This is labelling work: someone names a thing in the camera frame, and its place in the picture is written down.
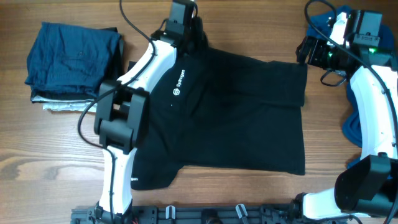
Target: wood grain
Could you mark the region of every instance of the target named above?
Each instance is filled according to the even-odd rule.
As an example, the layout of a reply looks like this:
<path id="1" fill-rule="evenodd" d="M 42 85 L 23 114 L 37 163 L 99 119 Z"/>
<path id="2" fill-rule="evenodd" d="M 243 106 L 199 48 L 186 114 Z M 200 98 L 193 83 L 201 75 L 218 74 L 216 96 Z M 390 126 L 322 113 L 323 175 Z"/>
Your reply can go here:
<path id="1" fill-rule="evenodd" d="M 295 48 L 307 30 L 304 0 L 199 0 L 199 15 L 212 47 L 263 61 L 295 61 Z M 332 1 L 336 6 L 343 0 Z M 384 14 L 398 34 L 398 1 L 347 2 L 352 8 Z M 169 14 L 170 1 L 130 0 L 124 10 L 146 34 Z M 314 5 L 310 13 L 328 9 Z M 78 113 L 52 113 L 29 101 L 26 58 L 41 22 L 85 27 L 117 27 L 124 35 L 126 61 L 138 60 L 145 39 L 130 28 L 111 0 L 2 0 L 0 2 L 0 223 L 69 223 L 70 210 L 90 206 L 102 191 L 103 155 L 76 132 Z M 360 153 L 341 132 L 351 112 L 345 89 L 319 82 L 322 70 L 310 67 L 302 108 L 306 175 L 256 170 L 184 167 L 162 190 L 133 192 L 136 205 L 248 205 L 289 202 L 300 192 L 334 185 L 348 161 Z M 93 141 L 93 115 L 83 122 Z M 365 219 L 381 223 L 380 219 Z"/>

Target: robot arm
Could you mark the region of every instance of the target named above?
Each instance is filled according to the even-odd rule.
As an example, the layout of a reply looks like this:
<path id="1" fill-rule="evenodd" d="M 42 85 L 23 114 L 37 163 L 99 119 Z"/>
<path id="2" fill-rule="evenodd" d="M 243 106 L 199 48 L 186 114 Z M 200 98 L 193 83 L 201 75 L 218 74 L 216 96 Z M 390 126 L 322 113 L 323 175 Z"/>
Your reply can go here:
<path id="1" fill-rule="evenodd" d="M 397 60 L 391 50 L 379 49 L 377 36 L 381 14 L 372 11 L 351 11 L 340 14 L 330 38 L 343 45 L 377 72 L 390 93 L 368 68 L 338 47 L 325 40 L 306 37 L 297 51 L 297 61 L 345 76 L 358 103 L 363 150 L 361 161 L 343 172 L 335 187 L 319 193 L 306 194 L 302 216 L 314 220 L 344 217 L 347 214 L 385 217 L 396 197 L 397 148 L 392 108 L 387 100 L 391 94 L 397 105 Z"/>
<path id="2" fill-rule="evenodd" d="M 203 223 L 208 208 L 133 207 L 130 182 L 131 167 L 137 151 L 135 145 L 145 134 L 147 98 L 162 75 L 184 53 L 190 36 L 195 4 L 191 0 L 173 0 L 166 30 L 152 34 L 157 54 L 137 80 L 105 96 L 98 102 L 95 133 L 104 147 L 104 189 L 96 207 L 74 210 L 71 223 Z M 379 74 L 397 105 L 397 60 L 395 53 L 377 48 L 381 14 L 351 11 L 339 15 L 331 38 L 349 48 Z M 99 93 L 128 82 L 152 56 L 152 45 L 132 70 L 118 82 L 104 82 Z M 296 51 L 297 61 L 321 67 L 344 76 L 351 82 L 358 102 L 363 134 L 361 161 L 343 172 L 335 187 L 319 193 L 299 194 L 290 204 L 260 207 L 212 208 L 231 223 L 325 223 L 325 218 L 347 217 L 347 214 L 385 217 L 396 199 L 398 160 L 393 113 L 380 82 L 368 68 L 356 63 L 338 47 L 325 40 L 306 37 Z"/>

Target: blue cloth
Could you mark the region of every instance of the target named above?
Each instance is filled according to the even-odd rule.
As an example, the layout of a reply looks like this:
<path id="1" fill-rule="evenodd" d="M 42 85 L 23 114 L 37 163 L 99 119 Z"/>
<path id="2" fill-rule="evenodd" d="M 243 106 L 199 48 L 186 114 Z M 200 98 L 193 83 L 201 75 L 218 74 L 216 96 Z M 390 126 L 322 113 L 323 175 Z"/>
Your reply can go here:
<path id="1" fill-rule="evenodd" d="M 120 34 L 43 22 L 27 58 L 32 91 L 96 96 Z"/>
<path id="2" fill-rule="evenodd" d="M 341 6 L 336 9 L 337 15 L 342 12 L 349 14 L 351 8 L 349 6 Z M 333 17 L 333 11 L 311 17 L 311 21 L 315 24 L 315 26 L 322 31 L 325 35 L 330 36 L 331 34 L 331 27 L 328 27 L 327 21 L 329 17 Z M 318 34 L 310 25 L 308 25 L 307 36 L 315 37 L 318 39 L 323 39 L 323 37 Z M 379 37 L 380 43 L 379 47 L 384 49 L 391 49 L 395 50 L 395 38 L 392 34 L 390 28 L 381 24 L 379 30 Z M 358 105 L 356 103 L 354 92 L 351 89 L 351 85 L 348 84 L 346 87 L 347 92 L 347 99 L 351 103 L 354 108 L 353 114 L 351 114 L 347 120 L 343 124 L 343 134 L 346 136 L 348 140 L 350 140 L 353 144 L 357 145 L 358 147 L 362 147 L 362 133 L 361 133 L 361 123 L 359 121 L 359 112 L 358 112 Z M 353 162 L 350 162 L 347 165 L 349 169 L 353 165 L 359 162 L 360 158 L 355 159 Z"/>

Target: folded clothes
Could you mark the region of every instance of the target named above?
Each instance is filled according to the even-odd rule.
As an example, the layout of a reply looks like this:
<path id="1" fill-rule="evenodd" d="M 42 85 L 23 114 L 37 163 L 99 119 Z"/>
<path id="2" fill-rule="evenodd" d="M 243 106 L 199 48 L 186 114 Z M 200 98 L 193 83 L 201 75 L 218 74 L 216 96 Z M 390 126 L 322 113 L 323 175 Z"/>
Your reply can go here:
<path id="1" fill-rule="evenodd" d="M 91 102 L 86 103 L 66 103 L 66 102 L 53 102 L 43 103 L 43 110 L 52 111 L 83 111 Z M 88 112 L 96 112 L 97 104 L 92 106 Z"/>
<path id="2" fill-rule="evenodd" d="M 89 29 L 42 23 L 27 58 L 25 84 L 33 103 L 87 102 L 101 82 L 123 74 L 123 42 L 116 28 Z"/>

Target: black t-shirt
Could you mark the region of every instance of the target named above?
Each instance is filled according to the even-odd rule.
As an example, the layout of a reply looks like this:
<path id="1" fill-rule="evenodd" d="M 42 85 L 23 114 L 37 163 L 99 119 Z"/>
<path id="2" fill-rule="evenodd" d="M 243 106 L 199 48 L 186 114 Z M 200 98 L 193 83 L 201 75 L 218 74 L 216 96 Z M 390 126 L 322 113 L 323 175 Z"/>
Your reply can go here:
<path id="1" fill-rule="evenodd" d="M 182 57 L 150 94 L 134 190 L 168 187 L 184 165 L 304 175 L 307 66 L 215 49 Z"/>

